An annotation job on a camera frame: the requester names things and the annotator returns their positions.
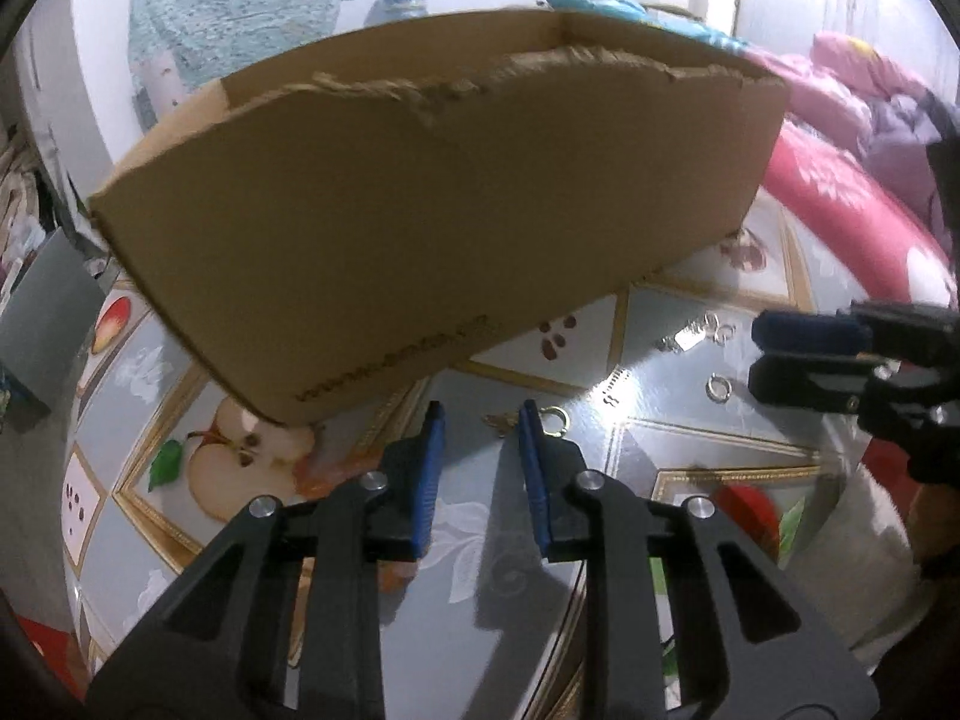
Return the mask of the teal floral hanging cloth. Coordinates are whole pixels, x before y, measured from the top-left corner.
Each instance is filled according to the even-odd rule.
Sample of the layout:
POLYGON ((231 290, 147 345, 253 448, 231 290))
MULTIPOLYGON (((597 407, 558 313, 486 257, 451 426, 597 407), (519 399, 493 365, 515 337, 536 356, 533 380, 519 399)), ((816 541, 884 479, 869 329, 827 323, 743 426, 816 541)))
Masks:
POLYGON ((167 54, 184 88, 334 34, 348 0, 130 0, 127 57, 133 104, 151 128, 158 109, 146 94, 146 64, 167 54))

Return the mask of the pink blanket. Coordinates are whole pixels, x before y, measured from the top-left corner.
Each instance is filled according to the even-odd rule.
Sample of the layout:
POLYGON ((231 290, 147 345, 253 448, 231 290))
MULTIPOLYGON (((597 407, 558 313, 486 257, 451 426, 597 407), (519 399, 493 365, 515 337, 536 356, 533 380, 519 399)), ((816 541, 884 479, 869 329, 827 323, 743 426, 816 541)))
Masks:
POLYGON ((805 55, 778 59, 791 112, 900 200, 934 236, 947 234, 928 148, 958 133, 958 107, 912 71, 853 36, 819 32, 805 55))

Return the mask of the grey storage box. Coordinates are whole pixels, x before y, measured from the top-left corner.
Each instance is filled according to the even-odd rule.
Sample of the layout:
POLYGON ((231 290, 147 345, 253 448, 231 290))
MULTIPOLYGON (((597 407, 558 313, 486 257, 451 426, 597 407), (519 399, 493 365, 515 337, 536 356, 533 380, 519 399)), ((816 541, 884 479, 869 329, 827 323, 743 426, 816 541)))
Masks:
POLYGON ((29 405, 57 405, 103 302, 82 254, 55 231, 2 307, 2 372, 29 405))

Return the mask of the teal patterned pillow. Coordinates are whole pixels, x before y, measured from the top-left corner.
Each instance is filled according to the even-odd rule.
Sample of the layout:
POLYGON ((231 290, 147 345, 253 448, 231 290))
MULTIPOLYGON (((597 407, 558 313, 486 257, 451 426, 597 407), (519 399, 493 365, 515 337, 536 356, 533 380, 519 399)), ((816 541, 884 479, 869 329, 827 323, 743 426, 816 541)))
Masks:
POLYGON ((727 50, 731 54, 743 55, 747 52, 747 43, 742 39, 729 36, 726 32, 711 28, 703 21, 695 20, 690 16, 645 7, 636 0, 545 0, 545 4, 554 10, 594 13, 594 15, 619 18, 630 23, 643 23, 643 25, 688 37, 698 43, 708 44, 716 49, 727 50))

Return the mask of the brown cardboard box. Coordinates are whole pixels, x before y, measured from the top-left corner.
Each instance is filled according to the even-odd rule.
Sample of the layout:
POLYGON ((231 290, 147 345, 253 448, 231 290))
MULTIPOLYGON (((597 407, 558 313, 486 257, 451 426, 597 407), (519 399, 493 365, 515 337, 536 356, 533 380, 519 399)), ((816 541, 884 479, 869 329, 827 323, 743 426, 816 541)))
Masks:
POLYGON ((655 26, 428 16, 208 83, 89 211, 221 387, 299 426, 726 238, 788 99, 655 26))

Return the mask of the red bag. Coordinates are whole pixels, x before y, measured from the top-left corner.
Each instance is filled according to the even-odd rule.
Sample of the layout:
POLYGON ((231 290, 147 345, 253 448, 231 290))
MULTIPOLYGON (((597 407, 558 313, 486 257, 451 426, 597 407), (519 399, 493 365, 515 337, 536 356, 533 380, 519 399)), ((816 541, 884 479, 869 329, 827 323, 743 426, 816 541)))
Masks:
POLYGON ((65 688, 75 695, 76 699, 83 699, 88 689, 89 676, 75 634, 49 628, 19 614, 14 619, 43 657, 44 663, 64 683, 65 688))

